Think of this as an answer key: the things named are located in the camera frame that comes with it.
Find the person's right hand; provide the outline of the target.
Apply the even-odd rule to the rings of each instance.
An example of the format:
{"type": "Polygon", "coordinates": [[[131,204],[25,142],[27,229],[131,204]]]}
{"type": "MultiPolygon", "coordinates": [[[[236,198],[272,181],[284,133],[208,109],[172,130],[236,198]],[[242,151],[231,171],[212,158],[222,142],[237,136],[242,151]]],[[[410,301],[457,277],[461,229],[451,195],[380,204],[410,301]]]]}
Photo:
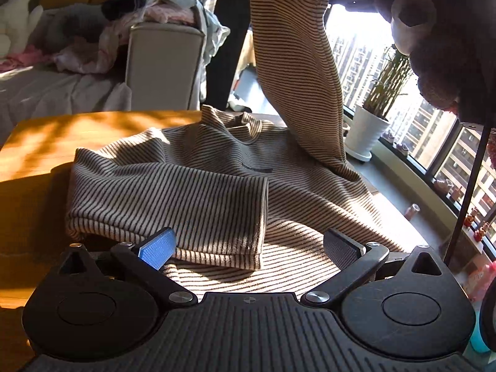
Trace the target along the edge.
{"type": "Polygon", "coordinates": [[[432,0],[394,0],[391,14],[392,38],[403,55],[410,55],[436,24],[436,8],[432,0]]]}

